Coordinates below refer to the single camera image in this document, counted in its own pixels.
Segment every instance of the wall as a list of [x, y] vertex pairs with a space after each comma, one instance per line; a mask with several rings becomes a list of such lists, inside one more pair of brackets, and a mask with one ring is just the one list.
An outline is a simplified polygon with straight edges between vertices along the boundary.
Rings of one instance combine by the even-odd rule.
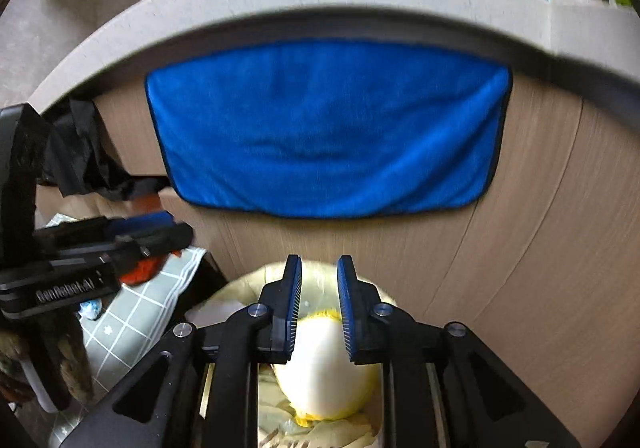
[[96, 28], [91, 0], [11, 0], [0, 16], [0, 107], [25, 102]]

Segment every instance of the plastic bag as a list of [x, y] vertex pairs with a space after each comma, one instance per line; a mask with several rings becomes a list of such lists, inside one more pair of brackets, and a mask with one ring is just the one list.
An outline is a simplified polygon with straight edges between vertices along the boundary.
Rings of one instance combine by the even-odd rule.
[[97, 320], [102, 311], [102, 300], [95, 298], [93, 300], [87, 300], [80, 303], [80, 311], [78, 314], [85, 317], [87, 320]]
[[[284, 264], [276, 263], [264, 266], [229, 283], [205, 303], [189, 311], [186, 314], [187, 319], [198, 327], [224, 321], [234, 311], [257, 301], [265, 284], [281, 279]], [[301, 334], [300, 324], [305, 319], [332, 316], [336, 312], [339, 313], [340, 309], [336, 266], [303, 261], [302, 276], [296, 347], [298, 347]], [[380, 288], [378, 291], [383, 301], [395, 304], [395, 301]], [[300, 348], [298, 351], [294, 350], [294, 356], [301, 352]], [[340, 349], [346, 355], [344, 342], [341, 343]], [[280, 373], [280, 377], [282, 377], [282, 368], [284, 367], [287, 365], [278, 365], [277, 371]], [[364, 367], [375, 370], [376, 377], [380, 379], [377, 366]], [[208, 396], [207, 385], [210, 385], [211, 377], [212, 370], [207, 374], [205, 396]], [[287, 447], [293, 446], [296, 442], [298, 446], [309, 442], [309, 446], [313, 446], [313, 448], [364, 448], [370, 446], [376, 439], [382, 414], [379, 388], [373, 388], [372, 391], [373, 394], [369, 402], [361, 407], [360, 413], [339, 420], [300, 421], [300, 415], [305, 415], [304, 411], [295, 410], [292, 406], [282, 391], [273, 368], [268, 365], [262, 366], [258, 375], [258, 446]], [[206, 406], [207, 398], [204, 398], [200, 406], [200, 415], [203, 417]]]

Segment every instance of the egg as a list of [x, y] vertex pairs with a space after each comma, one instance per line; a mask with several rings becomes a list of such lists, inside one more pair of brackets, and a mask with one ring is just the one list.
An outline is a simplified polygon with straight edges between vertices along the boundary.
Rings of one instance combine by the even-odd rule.
[[291, 361], [273, 365], [273, 370], [302, 426], [310, 420], [337, 420], [354, 414], [380, 379], [378, 365], [349, 361], [337, 311], [299, 320]]

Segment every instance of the blue towel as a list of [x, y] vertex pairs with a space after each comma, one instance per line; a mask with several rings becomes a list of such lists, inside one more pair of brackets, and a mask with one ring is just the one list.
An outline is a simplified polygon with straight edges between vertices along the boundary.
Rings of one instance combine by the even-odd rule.
[[457, 208], [494, 175], [510, 71], [436, 48], [304, 40], [150, 73], [167, 172], [188, 202], [340, 218]]

